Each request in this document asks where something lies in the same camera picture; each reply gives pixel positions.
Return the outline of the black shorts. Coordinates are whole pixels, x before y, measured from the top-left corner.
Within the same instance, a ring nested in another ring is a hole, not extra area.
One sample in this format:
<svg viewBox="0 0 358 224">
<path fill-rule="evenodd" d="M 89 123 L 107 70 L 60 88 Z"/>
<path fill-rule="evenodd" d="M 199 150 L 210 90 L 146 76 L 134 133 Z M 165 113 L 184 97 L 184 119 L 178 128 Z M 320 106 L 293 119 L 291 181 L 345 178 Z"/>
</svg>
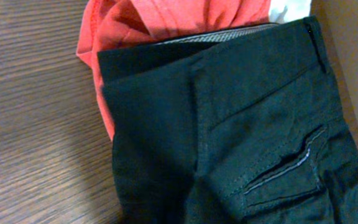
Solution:
<svg viewBox="0 0 358 224">
<path fill-rule="evenodd" d="M 126 223 L 358 223 L 358 150 L 315 17 L 98 60 Z"/>
</svg>

